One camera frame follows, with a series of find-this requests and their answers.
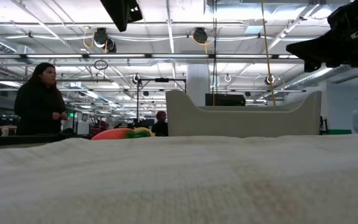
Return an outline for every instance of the white fabric surface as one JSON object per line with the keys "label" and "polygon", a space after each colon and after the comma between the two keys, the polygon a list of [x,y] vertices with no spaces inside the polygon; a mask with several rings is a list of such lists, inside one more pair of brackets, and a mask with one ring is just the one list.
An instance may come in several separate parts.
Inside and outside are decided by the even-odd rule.
{"label": "white fabric surface", "polygon": [[0,150],[0,223],[358,223],[358,135]]}

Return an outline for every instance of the dark-haired woman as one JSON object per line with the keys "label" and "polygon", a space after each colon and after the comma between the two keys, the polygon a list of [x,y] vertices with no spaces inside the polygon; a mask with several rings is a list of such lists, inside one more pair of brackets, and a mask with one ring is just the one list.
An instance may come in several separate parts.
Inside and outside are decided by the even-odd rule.
{"label": "dark-haired woman", "polygon": [[15,114],[20,121],[18,135],[58,134],[61,120],[67,120],[62,94],[56,87],[55,66],[41,63],[30,80],[17,92]]}
{"label": "dark-haired woman", "polygon": [[165,122],[167,119],[167,114],[164,111],[159,111],[155,115],[157,122],[152,126],[152,132],[157,137],[167,137],[168,136],[168,124]]}

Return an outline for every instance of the ceiling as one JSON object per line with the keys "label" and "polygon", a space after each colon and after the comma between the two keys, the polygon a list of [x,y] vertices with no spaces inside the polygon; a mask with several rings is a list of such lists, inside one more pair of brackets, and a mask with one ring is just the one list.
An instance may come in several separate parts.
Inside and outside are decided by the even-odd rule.
{"label": "ceiling", "polygon": [[[144,54],[144,53],[175,53],[175,54],[213,54],[214,45],[210,44],[205,48],[198,45],[191,38],[191,33],[195,27],[205,27],[210,39],[213,37],[212,21],[214,15],[210,13],[211,8],[205,5],[204,0],[137,0],[142,10],[144,19],[129,24],[125,32],[120,33],[108,13],[99,0],[23,0],[27,11],[21,9],[15,0],[0,0],[0,41],[6,45],[24,45],[32,49],[37,54],[85,54],[101,53],[103,50],[91,45],[91,35],[97,27],[107,27],[108,34],[114,39],[117,45],[117,54]],[[261,11],[259,4],[231,4],[233,1],[221,1],[219,10],[216,13],[218,18],[218,41],[216,46],[217,54],[262,54],[265,50],[263,38],[258,38],[258,34],[264,36],[262,28]],[[297,1],[265,1],[267,4],[265,15],[266,36],[268,45],[271,48],[269,54],[288,54],[285,47],[294,42],[311,39],[320,36],[329,30],[326,16],[334,11],[338,6],[347,1],[333,0],[334,4],[308,6],[304,0]],[[291,4],[281,4],[280,2],[292,2]],[[309,14],[305,19],[299,20],[299,16],[305,15],[305,10]],[[172,22],[173,44],[169,37],[168,13]],[[39,22],[46,23],[50,30],[42,27]],[[51,31],[59,38],[64,39],[65,44],[56,38]],[[285,31],[283,38],[273,43],[277,35]],[[57,72],[61,79],[90,79],[96,78],[97,69],[93,68],[88,62],[85,66],[84,61],[79,60],[56,60]],[[103,73],[111,82],[82,82],[83,88],[105,89],[117,88],[116,92],[98,92],[97,94],[110,102],[134,103],[131,96],[135,92],[118,92],[120,89],[134,88],[132,77],[138,74],[142,78],[173,77],[175,71],[176,78],[186,78],[186,60],[162,60],[155,61],[149,59],[126,59],[109,60],[109,68]],[[14,60],[0,60],[0,67],[11,71],[16,75],[25,74],[28,66],[28,74],[31,74],[33,65],[17,63]],[[210,70],[213,64],[208,62]],[[279,86],[285,82],[303,75],[303,62],[300,60],[283,60],[270,65],[271,73],[275,76],[275,85]],[[268,75],[267,63],[265,60],[257,62],[249,61],[218,61],[217,70],[219,75],[219,88],[255,88],[264,89],[267,86],[264,78]],[[231,82],[226,82],[225,77],[231,76]],[[18,78],[15,75],[6,76],[7,78]],[[62,84],[61,88],[68,88],[70,83]],[[150,82],[145,87],[153,89],[179,88],[173,82],[154,83]],[[93,101],[92,97],[78,97],[75,93],[65,93],[65,98],[74,102]],[[164,99],[165,95],[161,92],[150,92],[149,96],[143,98]],[[159,109],[152,106],[144,106],[144,113],[151,114]]]}

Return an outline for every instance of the black jacket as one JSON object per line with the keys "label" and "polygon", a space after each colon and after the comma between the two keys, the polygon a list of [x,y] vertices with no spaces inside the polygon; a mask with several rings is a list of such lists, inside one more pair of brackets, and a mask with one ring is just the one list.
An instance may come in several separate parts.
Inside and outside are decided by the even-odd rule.
{"label": "black jacket", "polygon": [[165,121],[159,121],[153,124],[152,132],[158,137],[168,136],[168,124]]}
{"label": "black jacket", "polygon": [[62,94],[44,84],[26,83],[20,87],[15,101],[15,114],[20,121],[18,135],[57,134],[60,132],[60,120],[53,120],[54,112],[66,110]]}

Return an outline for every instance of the cable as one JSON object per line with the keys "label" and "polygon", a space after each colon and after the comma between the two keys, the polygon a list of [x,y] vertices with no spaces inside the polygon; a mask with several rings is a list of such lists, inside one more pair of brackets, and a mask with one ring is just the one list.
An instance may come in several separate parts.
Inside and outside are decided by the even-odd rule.
{"label": "cable", "polygon": [[272,94],[273,105],[276,106],[276,99],[274,97],[274,88],[273,88],[273,78],[272,78],[272,73],[270,72],[269,49],[268,49],[268,46],[267,46],[267,38],[266,38],[266,21],[265,21],[264,0],[260,0],[260,4],[262,6],[262,21],[263,21],[263,25],[264,25],[267,71],[268,71],[268,79],[269,79],[269,82],[270,82],[270,92]]}
{"label": "cable", "polygon": [[93,32],[93,35],[92,35],[92,45],[91,45],[91,46],[88,46],[88,45],[85,43],[86,31],[88,31],[88,28],[87,28],[87,27],[85,27],[85,32],[84,32],[84,37],[83,37],[82,43],[84,43],[84,46],[85,46],[87,49],[91,49],[91,48],[93,47],[93,42],[94,42],[94,32]]}

